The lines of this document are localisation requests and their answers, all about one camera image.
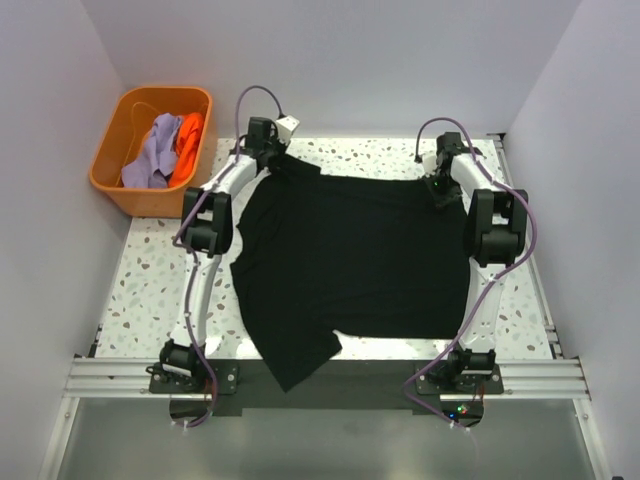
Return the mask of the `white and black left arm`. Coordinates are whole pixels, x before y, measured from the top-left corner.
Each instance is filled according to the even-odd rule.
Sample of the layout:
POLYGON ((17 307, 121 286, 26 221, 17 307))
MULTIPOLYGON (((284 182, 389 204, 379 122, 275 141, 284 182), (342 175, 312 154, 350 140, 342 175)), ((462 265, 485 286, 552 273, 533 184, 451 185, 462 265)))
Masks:
POLYGON ((300 121, 282 115, 275 121, 252 117, 222 169, 205 184, 186 190, 181 225, 174 245, 185 258, 179 314, 159 362, 148 367, 150 391, 201 393, 215 390, 213 368, 206 362, 206 316, 214 279, 234 233, 232 203, 269 163, 284 154, 300 121))

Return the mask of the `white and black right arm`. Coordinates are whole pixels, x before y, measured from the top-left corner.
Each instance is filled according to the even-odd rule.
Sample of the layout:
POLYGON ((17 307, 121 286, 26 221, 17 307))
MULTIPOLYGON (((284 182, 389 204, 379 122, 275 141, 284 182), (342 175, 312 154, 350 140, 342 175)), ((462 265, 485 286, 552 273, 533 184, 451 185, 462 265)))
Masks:
POLYGON ((503 271, 516 263, 526 240, 528 200, 524 190, 510 192, 496 184, 480 162, 479 149, 463 143, 457 132, 436 140, 435 170, 426 184, 435 206, 443 210, 464 194, 470 198, 463 229, 470 283, 458 335, 447 357, 423 374, 440 393, 475 393, 499 380, 496 324, 504 291, 503 271))

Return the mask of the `black t shirt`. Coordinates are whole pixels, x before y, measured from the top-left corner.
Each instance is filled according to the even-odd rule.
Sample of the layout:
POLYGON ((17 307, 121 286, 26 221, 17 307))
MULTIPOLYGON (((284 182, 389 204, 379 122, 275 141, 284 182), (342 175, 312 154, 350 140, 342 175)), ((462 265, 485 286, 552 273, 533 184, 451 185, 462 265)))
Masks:
POLYGON ((470 265, 461 201, 421 180, 329 176, 274 160, 238 224, 231 272, 244 327, 284 391, 341 351, 340 334, 451 339, 470 265))

